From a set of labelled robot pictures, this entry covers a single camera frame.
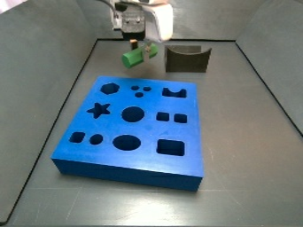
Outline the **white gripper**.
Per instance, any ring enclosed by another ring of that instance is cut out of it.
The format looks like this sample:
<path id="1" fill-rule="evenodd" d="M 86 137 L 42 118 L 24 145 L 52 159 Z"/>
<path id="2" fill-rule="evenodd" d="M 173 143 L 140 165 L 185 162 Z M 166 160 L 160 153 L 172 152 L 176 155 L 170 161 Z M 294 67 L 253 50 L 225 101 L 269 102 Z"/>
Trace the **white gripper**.
<path id="1" fill-rule="evenodd" d="M 113 7 L 112 29 L 121 32 L 124 40 L 130 40 L 130 49 L 138 48 L 137 40 L 162 43 L 172 38 L 172 5 L 169 0 L 109 0 Z M 150 58 L 152 43 L 142 46 L 142 62 Z"/>

